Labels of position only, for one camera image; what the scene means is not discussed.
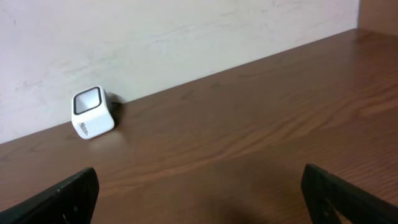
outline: black object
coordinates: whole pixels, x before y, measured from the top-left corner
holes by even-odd
[[[0,213],[1,224],[88,224],[100,186],[93,168],[55,184]]]
[[[341,223],[336,211],[351,223],[398,223],[398,208],[328,173],[307,164],[302,192],[314,224]]]

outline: wooden panel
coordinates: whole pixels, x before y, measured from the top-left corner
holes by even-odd
[[[398,1],[361,0],[359,28],[398,35]]]
[[[314,162],[398,204],[398,37],[351,30],[0,145],[0,210],[93,166],[93,223],[308,223]]]

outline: small white box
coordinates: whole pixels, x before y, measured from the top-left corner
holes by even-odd
[[[100,86],[72,98],[72,125],[83,139],[91,139],[114,128],[112,102]]]

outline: wood grain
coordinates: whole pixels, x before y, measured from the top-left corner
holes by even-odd
[[[93,223],[308,223],[316,163],[398,204],[398,37],[351,30],[0,145],[0,210],[93,166]]]
[[[398,1],[361,0],[358,27],[398,35]]]

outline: brown wooden surface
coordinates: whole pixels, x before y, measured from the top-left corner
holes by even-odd
[[[398,37],[351,30],[0,145],[0,210],[93,166],[92,223],[309,223],[317,164],[398,205]]]
[[[361,0],[359,28],[398,35],[397,0]]]

